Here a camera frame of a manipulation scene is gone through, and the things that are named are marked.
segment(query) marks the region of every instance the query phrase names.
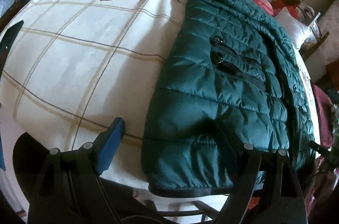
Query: black clamp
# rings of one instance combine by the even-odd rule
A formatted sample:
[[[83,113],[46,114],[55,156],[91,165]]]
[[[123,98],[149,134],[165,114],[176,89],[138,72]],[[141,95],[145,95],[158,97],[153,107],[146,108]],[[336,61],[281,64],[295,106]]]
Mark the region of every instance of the black clamp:
[[[314,141],[310,141],[310,148],[318,152],[321,156],[325,158],[325,161],[329,164],[329,170],[333,171],[335,168],[339,167],[339,148],[332,146],[331,150],[318,145]]]
[[[35,183],[28,223],[122,224],[98,176],[109,168],[124,131],[117,117],[93,143],[74,151],[53,148]]]
[[[258,151],[250,143],[228,130],[222,121],[215,121],[214,137],[220,152],[227,158],[231,171],[240,175],[214,224],[307,224],[302,190],[285,150],[275,153]],[[256,212],[247,217],[247,207],[254,192],[259,171],[265,180]]]

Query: wooden furniture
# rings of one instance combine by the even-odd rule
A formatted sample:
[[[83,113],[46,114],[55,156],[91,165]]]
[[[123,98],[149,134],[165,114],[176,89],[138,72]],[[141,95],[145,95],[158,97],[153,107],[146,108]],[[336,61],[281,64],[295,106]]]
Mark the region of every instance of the wooden furniture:
[[[320,47],[320,45],[322,45],[324,41],[329,37],[329,32],[327,31],[325,34],[322,34],[320,30],[320,26],[317,22],[317,19],[320,17],[320,13],[313,14],[314,13],[313,9],[311,9],[308,6],[306,6],[304,9],[298,6],[298,9],[301,11],[301,13],[303,14],[305,18],[303,23],[309,28],[311,28],[312,35],[315,40],[312,46],[310,45],[301,46],[300,54],[301,54],[302,59],[306,61]]]
[[[331,79],[334,89],[339,93],[339,58],[326,66],[327,74]]]

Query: white pillow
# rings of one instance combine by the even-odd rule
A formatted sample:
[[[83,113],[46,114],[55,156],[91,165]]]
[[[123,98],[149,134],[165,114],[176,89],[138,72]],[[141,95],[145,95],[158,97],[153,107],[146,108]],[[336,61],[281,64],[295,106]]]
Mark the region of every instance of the white pillow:
[[[286,30],[287,34],[291,38],[294,47],[297,50],[300,49],[304,41],[308,39],[312,34],[311,28],[293,18],[286,7],[284,7],[281,12],[276,15],[275,18],[279,22],[279,24]]]

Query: blue cloth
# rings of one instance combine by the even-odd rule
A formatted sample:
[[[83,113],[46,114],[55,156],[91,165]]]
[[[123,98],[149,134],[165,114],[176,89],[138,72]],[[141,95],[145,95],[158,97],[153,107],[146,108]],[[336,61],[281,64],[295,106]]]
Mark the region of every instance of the blue cloth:
[[[5,160],[3,159],[3,152],[2,152],[1,134],[0,134],[0,168],[6,171]]]

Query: bed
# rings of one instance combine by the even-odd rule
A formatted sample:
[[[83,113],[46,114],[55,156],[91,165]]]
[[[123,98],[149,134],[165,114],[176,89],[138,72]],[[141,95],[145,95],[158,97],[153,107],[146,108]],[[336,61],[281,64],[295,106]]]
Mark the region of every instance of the bed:
[[[147,189],[140,164],[146,113],[186,2],[32,0],[6,27],[24,20],[0,80],[1,104],[46,148],[62,151],[122,117],[126,134],[101,177]],[[295,55],[320,143],[310,77]]]

